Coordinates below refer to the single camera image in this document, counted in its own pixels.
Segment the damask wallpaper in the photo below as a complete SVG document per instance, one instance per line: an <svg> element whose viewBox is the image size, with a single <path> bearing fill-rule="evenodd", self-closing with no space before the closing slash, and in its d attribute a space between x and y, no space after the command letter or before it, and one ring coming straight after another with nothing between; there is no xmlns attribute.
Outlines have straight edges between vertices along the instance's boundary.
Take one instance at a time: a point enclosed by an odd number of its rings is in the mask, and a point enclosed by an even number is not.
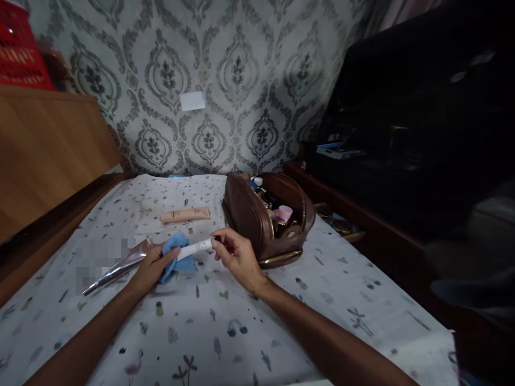
<svg viewBox="0 0 515 386"><path fill-rule="evenodd" d="M367 0L19 0L138 173L278 170L320 122ZM182 112L179 94L204 91Z"/></svg>

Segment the pink lid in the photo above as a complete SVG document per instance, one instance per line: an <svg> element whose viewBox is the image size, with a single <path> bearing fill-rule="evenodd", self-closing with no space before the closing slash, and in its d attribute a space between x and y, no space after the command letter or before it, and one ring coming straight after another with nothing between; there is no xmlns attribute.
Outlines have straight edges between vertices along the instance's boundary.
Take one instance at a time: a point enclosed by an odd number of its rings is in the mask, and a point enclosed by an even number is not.
<svg viewBox="0 0 515 386"><path fill-rule="evenodd" d="M277 208L277 217L282 219L283 221L288 222L288 220L291 217L291 214L293 213L293 209L286 205L281 205L279 208Z"/></svg>

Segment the brown cosmetic bag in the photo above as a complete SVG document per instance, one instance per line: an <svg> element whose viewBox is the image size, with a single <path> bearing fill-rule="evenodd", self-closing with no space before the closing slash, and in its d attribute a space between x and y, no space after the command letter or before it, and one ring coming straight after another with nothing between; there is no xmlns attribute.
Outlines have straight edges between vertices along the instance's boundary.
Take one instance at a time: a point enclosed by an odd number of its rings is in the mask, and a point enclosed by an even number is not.
<svg viewBox="0 0 515 386"><path fill-rule="evenodd" d="M261 173L261 186L287 203L297 213L298 225L274 238L272 220L261 198L237 174L227 177L222 208L229 226L249 239L261 268L274 268L296 261L315 221L315 209L297 182L278 173Z"/></svg>

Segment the hand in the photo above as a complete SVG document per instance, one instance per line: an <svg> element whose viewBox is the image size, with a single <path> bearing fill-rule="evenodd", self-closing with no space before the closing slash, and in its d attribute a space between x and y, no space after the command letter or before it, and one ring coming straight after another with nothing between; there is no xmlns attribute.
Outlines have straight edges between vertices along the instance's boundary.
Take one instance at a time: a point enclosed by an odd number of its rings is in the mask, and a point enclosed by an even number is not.
<svg viewBox="0 0 515 386"><path fill-rule="evenodd" d="M212 241L215 260L222 259L239 284L254 296L266 286L268 278L261 272L249 239L230 228L219 229L211 236L220 236L222 242Z"/></svg>
<svg viewBox="0 0 515 386"><path fill-rule="evenodd" d="M161 257L163 244L164 243L158 244L150 248L145 259L143 259L139 265L138 270L127 284L126 289L128 291L135 292L138 296L146 295L163 273L163 269L169 262L174 260L181 251L181 248L177 247Z"/></svg>

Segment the flamingo print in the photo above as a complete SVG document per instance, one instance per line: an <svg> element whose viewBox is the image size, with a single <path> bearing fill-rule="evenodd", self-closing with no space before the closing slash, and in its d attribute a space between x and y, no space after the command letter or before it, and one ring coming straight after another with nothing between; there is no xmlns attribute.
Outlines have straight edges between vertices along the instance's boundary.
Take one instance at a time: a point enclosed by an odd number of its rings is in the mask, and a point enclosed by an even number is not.
<svg viewBox="0 0 515 386"><path fill-rule="evenodd" d="M141 357L143 356L142 349L139 349L138 356L139 356L138 364L137 365L135 365L135 364L128 365L124 370L125 373L129 376L129 386L132 385L132 383L134 381L134 377L136 375L138 375L139 371L141 370Z"/></svg>

